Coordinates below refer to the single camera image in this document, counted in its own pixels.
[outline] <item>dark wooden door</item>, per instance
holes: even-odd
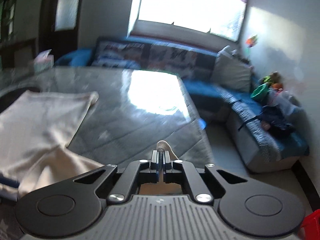
[[[57,60],[77,49],[81,0],[42,0],[39,51],[52,49]]]

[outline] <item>red plastic stool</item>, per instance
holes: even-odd
[[[301,228],[304,228],[306,240],[320,240],[320,209],[305,217]]]

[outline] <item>window sill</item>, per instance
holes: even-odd
[[[239,49],[239,45],[224,37],[175,26],[171,24],[137,20],[130,36],[161,39],[180,43],[212,52],[219,52],[226,46]]]

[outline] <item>sofa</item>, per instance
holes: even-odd
[[[250,98],[258,84],[250,67],[232,54],[229,48],[214,53],[147,38],[100,37],[94,49],[71,52],[55,65],[122,67],[178,75],[200,116],[225,125],[250,171],[291,168],[300,156],[309,154],[308,144],[297,131],[286,138],[274,138],[262,129],[259,120],[238,130],[260,113],[263,104]]]

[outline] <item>triangular cutout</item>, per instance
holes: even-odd
[[[247,182],[246,179],[240,178],[236,175],[233,175],[229,172],[223,171],[223,170],[217,170],[217,172],[229,183],[229,184],[238,184]]]
[[[76,179],[75,182],[81,183],[81,184],[93,184],[104,172],[105,170],[100,170],[100,171],[91,173],[88,176],[82,177],[80,179]]]

